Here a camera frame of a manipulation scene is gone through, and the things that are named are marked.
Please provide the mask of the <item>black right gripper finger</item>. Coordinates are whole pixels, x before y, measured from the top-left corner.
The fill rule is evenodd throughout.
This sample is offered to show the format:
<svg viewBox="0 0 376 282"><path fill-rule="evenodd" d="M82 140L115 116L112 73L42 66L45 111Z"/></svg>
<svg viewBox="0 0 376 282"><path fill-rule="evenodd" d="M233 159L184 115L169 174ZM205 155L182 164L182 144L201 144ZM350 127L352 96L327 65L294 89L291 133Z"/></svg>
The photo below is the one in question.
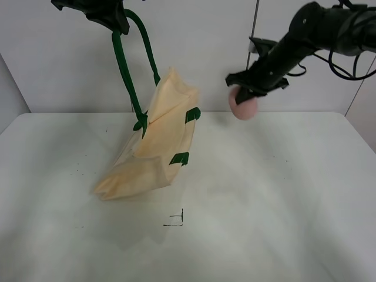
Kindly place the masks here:
<svg viewBox="0 0 376 282"><path fill-rule="evenodd" d="M253 98L253 92L250 89L241 87L236 95L236 104L239 105Z"/></svg>

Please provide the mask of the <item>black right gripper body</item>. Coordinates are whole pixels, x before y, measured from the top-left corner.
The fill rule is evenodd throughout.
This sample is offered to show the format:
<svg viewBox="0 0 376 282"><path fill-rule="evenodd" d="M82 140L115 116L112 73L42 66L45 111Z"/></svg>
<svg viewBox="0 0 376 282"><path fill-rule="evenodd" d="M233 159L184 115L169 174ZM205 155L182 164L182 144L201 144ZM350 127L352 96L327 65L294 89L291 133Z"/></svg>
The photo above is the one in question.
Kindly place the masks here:
<svg viewBox="0 0 376 282"><path fill-rule="evenodd" d="M259 55L246 70L230 73L225 78L227 86L237 85L250 89L253 96L265 96L272 90L287 86L284 76L289 72L290 42L250 38L250 49Z"/></svg>

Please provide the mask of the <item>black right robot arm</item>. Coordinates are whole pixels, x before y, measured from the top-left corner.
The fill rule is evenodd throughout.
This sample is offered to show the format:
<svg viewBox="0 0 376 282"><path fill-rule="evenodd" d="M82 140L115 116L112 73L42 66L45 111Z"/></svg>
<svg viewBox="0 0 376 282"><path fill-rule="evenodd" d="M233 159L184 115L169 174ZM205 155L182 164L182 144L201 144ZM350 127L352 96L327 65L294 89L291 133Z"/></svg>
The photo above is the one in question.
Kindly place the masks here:
<svg viewBox="0 0 376 282"><path fill-rule="evenodd" d="M227 86L238 85L236 104L284 89L291 70L319 50L329 51L325 60L344 80L358 81L375 75L357 76L360 55L375 52L375 8L340 1L332 8L310 2L298 10L288 32L278 42L250 38L251 52L258 59L246 70L231 73Z"/></svg>

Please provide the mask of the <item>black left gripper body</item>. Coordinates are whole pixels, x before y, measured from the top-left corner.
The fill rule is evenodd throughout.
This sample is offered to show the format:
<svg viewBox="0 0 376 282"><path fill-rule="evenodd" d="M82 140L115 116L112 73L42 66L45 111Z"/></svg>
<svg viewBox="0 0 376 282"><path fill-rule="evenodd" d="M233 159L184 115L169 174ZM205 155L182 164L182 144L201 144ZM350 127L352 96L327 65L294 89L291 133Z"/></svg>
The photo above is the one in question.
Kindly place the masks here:
<svg viewBox="0 0 376 282"><path fill-rule="evenodd" d="M63 8L81 11L88 20L111 31L129 33L130 26L121 0L51 0L51 3L60 11Z"/></svg>

